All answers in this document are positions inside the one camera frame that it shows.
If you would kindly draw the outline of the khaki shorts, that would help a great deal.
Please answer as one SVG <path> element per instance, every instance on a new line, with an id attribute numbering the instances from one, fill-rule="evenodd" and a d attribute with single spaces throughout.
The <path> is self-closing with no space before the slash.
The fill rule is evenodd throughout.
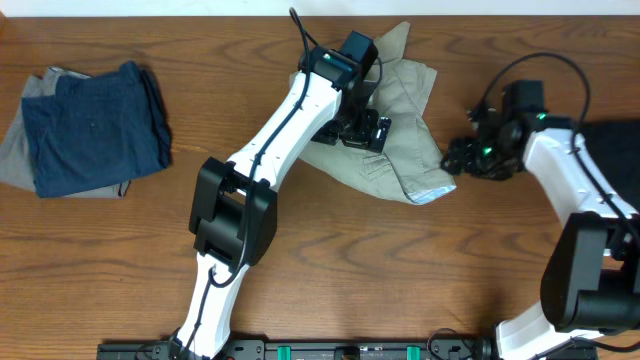
<path id="1" fill-rule="evenodd" d="M 437 71 L 404 57 L 410 28 L 403 21 L 375 39 L 382 64 L 368 76 L 381 81 L 372 105 L 392 120 L 383 151 L 311 142 L 299 159 L 373 197 L 425 205 L 456 184 L 441 169 L 442 152 L 423 119 Z"/>

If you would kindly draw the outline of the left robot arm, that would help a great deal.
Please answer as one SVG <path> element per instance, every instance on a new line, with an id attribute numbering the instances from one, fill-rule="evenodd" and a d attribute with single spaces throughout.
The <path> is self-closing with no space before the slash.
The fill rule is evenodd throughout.
<path id="1" fill-rule="evenodd" d="M 243 277 L 275 236 L 277 192 L 309 142 L 382 151 L 391 121 L 369 107 L 377 85 L 366 78 L 380 64 L 374 41 L 358 32 L 337 50 L 306 47 L 289 93 L 264 127 L 227 161 L 202 165 L 189 219 L 197 277 L 170 358 L 213 359 L 224 347 Z"/>

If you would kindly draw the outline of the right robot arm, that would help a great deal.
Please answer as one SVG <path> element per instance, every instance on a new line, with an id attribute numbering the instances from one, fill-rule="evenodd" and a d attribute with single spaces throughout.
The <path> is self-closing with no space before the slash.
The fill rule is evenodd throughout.
<path id="1" fill-rule="evenodd" d="M 470 114 L 475 136 L 451 141 L 441 167 L 501 181 L 527 171 L 562 233 L 540 299 L 495 328 L 484 359 L 588 359 L 600 337 L 639 327 L 639 213 L 619 197 L 566 116 L 551 115 L 539 80 L 504 87 L 502 109 Z"/>

